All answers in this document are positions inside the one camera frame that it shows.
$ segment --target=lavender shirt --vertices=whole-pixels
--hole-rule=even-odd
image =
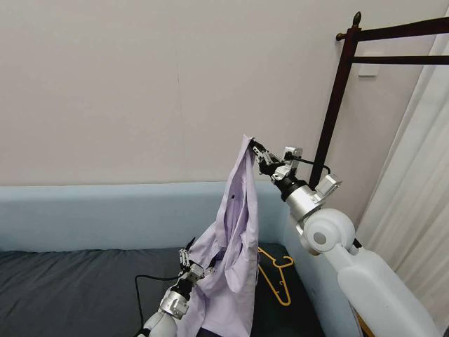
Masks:
[[[201,327],[223,337],[250,335],[259,224],[249,142],[244,136],[215,222],[189,251],[190,259],[205,269],[214,257],[217,262],[215,272],[192,291],[187,314],[176,320],[177,337],[195,337]]]

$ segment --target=light blue sofa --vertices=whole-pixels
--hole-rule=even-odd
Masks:
[[[215,220],[224,188],[224,183],[0,187],[0,251],[184,246]],[[322,256],[310,256],[300,246],[279,191],[258,183],[257,194],[260,241],[284,245],[295,259],[324,333],[360,336],[335,272]]]

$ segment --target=black cable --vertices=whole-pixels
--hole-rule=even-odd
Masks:
[[[303,158],[297,158],[297,160],[299,160],[299,161],[301,161],[302,163],[306,163],[306,164],[310,164],[310,165],[315,165],[315,163],[313,162],[313,161],[309,161],[309,160],[306,160],[306,159],[303,159]],[[321,167],[323,168],[323,169],[326,169],[327,170],[327,172],[328,172],[328,174],[330,174],[330,168],[329,168],[329,166],[326,166],[326,165],[321,165]]]
[[[174,277],[156,277],[151,275],[136,275],[134,278],[134,285],[135,285],[135,294],[138,299],[138,305],[139,305],[139,316],[140,316],[140,328],[143,329],[143,313],[142,313],[142,303],[140,302],[140,293],[139,293],[139,278],[140,279],[154,279],[156,281],[174,281],[176,279],[179,279],[181,275],[174,276]]]

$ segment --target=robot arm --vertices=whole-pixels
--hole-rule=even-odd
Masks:
[[[338,284],[377,337],[440,336],[432,318],[396,273],[355,239],[354,224],[342,212],[321,209],[341,181],[328,174],[313,191],[295,177],[302,150],[286,147],[283,158],[252,140],[261,174],[267,174],[290,207],[303,247],[323,254],[337,272]]]
[[[175,337],[177,326],[175,319],[181,319],[189,309],[189,299],[196,283],[205,277],[204,269],[189,259],[188,250],[180,250],[181,276],[176,284],[167,291],[161,301],[159,311],[155,312],[137,332],[135,337]]]

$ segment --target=sofa backrest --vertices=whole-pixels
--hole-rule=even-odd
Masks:
[[[215,220],[225,183],[0,187],[0,250],[185,246]],[[260,240],[280,243],[287,210],[257,184]]]

